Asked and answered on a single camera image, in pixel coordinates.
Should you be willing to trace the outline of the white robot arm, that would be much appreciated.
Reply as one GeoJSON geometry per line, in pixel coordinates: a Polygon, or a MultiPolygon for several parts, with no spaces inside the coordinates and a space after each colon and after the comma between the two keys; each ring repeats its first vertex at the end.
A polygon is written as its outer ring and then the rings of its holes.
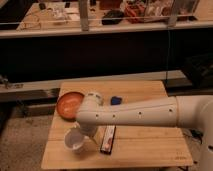
{"type": "Polygon", "coordinates": [[[78,109],[80,125],[179,127],[203,133],[199,171],[213,171],[213,95],[173,96],[115,106],[88,93],[78,109]]]}

